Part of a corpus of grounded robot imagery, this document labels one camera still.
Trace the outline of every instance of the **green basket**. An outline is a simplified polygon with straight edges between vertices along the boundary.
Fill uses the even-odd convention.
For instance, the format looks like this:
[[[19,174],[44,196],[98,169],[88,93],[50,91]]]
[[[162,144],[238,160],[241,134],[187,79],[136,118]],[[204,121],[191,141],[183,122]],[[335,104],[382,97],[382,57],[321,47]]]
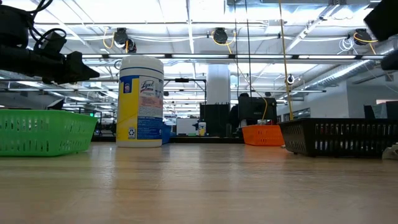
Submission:
[[[0,156],[85,151],[96,122],[96,118],[66,111],[0,110]]]

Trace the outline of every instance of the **plastic basket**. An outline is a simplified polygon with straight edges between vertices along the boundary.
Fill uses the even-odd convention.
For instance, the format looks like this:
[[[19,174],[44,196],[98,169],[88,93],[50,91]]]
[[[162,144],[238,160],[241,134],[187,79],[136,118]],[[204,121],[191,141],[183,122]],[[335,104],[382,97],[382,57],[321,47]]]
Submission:
[[[66,111],[0,110],[0,156],[85,151],[96,122],[96,118]]]
[[[253,146],[282,146],[284,144],[278,125],[250,125],[242,129],[245,144]]]
[[[279,125],[288,151],[312,157],[381,157],[398,141],[398,121],[391,119],[302,118]]]
[[[172,132],[172,127],[166,124],[162,126],[162,144],[167,144],[170,141],[170,134]]]

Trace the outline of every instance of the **white column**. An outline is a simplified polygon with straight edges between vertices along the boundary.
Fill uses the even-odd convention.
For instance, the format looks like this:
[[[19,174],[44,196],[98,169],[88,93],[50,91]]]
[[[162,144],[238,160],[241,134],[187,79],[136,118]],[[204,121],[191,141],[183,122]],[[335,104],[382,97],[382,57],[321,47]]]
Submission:
[[[209,65],[207,73],[207,104],[226,104],[231,100],[231,72],[228,65]]]

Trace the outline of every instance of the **black basket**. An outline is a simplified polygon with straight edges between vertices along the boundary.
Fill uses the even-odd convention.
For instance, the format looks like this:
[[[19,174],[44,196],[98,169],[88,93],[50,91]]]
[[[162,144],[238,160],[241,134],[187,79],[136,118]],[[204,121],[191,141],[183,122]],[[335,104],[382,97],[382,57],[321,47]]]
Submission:
[[[279,125],[288,151],[312,157],[381,157],[398,142],[398,120],[302,118]]]

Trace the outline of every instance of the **orange basket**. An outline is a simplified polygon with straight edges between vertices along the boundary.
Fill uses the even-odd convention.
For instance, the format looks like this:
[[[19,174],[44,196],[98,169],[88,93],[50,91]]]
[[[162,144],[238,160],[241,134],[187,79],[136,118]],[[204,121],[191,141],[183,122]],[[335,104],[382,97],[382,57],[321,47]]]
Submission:
[[[253,146],[283,146],[285,144],[279,125],[250,125],[242,129],[245,144]]]

